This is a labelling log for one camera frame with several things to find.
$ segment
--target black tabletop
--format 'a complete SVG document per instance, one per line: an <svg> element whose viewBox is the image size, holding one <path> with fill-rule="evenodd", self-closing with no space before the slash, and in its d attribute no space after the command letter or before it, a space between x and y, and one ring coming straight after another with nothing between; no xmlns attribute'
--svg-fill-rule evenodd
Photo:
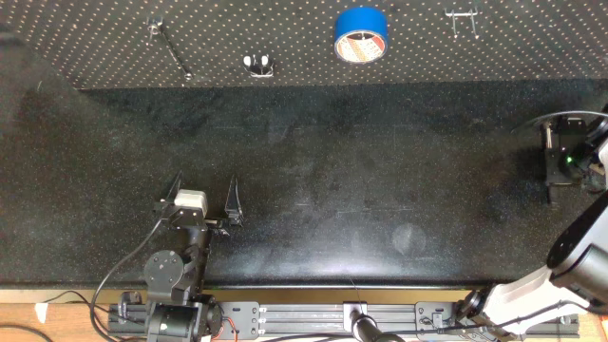
<svg viewBox="0 0 608 342"><path fill-rule="evenodd" d="M540 133L509 131L555 110L600 109L608 90L591 80L90 92L30 83L3 83L4 287L92 287L153 227L152 204L179 170L214 216L238 177L246 221L214 238L209 288L516 279L543 265L594 197L568 189L550 208ZM181 239L160 230L109 285L142 286L149 255Z"/></svg>

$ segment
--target wooden surface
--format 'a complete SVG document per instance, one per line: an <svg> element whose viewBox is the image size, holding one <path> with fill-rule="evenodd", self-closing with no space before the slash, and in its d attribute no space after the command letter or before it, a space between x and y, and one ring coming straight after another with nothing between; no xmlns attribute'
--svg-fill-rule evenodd
<svg viewBox="0 0 608 342"><path fill-rule="evenodd" d="M29 300L31 303L51 298L60 292L62 291L0 291L0 301L14 303ZM119 292L108 292L107 298L114 301ZM87 298L90 298L92 294L90 291L82 291L81 293ZM216 292L214 295L220 300L257 299L263 303L336 303L356 299L355 292L348 293L349 291L222 291ZM457 300L463 294L447 291L361 291L360 295L362 300L369 303L412 304L420 300ZM70 301L77 298L70 294L62 299ZM98 315L103 322L106 322L106 313L98 311ZM34 304L0 304L0 323L13 323L38 329L46 333L54 342L103 341L91 327L88 307L84 304L49 304L45 324L38 321ZM579 332L581 339L577 341L608 342L602 330L601 322L596 316L581 315ZM527 339L526 341L548 342L558 340ZM42 341L42 339L29 332L0 329L0 341Z"/></svg>

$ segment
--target blue painter's tape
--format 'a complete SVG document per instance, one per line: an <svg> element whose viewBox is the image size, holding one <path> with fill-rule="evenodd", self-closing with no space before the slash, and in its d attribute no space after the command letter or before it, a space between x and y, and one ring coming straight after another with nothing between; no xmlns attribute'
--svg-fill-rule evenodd
<svg viewBox="0 0 608 342"><path fill-rule="evenodd" d="M335 23L333 47L340 59L350 63L381 58L389 48L387 17L378 9L346 10Z"/></svg>

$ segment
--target white tag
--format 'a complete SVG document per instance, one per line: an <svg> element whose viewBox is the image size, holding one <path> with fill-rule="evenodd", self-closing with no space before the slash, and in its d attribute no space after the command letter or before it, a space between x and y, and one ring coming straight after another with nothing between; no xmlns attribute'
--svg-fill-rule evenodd
<svg viewBox="0 0 608 342"><path fill-rule="evenodd" d="M38 321L40 321L42 324L45 324L47 321L47 309L48 303L36 303L34 306L34 311L36 312L36 316L38 316Z"/></svg>

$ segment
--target black pegboard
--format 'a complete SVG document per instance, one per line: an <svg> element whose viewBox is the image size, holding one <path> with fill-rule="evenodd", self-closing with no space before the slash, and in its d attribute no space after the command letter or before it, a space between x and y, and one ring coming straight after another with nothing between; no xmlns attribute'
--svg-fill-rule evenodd
<svg viewBox="0 0 608 342"><path fill-rule="evenodd" d="M389 51L363 66L333 52L337 16L375 7ZM444 11L476 8L470 20ZM0 0L16 31L77 88L307 86L608 78L608 3L602 1ZM146 20L161 16L195 77L185 82ZM243 56L269 53L275 77L252 79Z"/></svg>

